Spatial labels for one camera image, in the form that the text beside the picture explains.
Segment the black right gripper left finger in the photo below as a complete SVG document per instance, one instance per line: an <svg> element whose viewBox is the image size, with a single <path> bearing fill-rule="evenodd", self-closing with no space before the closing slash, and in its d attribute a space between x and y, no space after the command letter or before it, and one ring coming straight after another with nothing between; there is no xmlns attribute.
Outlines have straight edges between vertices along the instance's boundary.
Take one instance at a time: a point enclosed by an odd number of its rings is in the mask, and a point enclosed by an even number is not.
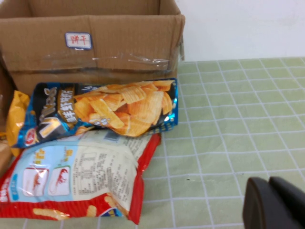
<svg viewBox="0 0 305 229"><path fill-rule="evenodd" d="M259 177L247 180L243 206L246 229L299 229L278 193Z"/></svg>

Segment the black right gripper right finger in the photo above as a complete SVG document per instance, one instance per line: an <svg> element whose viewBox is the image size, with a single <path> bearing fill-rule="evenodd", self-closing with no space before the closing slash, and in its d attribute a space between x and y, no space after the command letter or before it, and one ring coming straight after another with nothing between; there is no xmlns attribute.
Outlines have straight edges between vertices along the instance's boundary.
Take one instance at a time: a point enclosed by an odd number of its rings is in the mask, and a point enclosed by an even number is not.
<svg viewBox="0 0 305 229"><path fill-rule="evenodd" d="M291 218L305 228L305 193L281 177L270 177L269 184L278 193Z"/></svg>

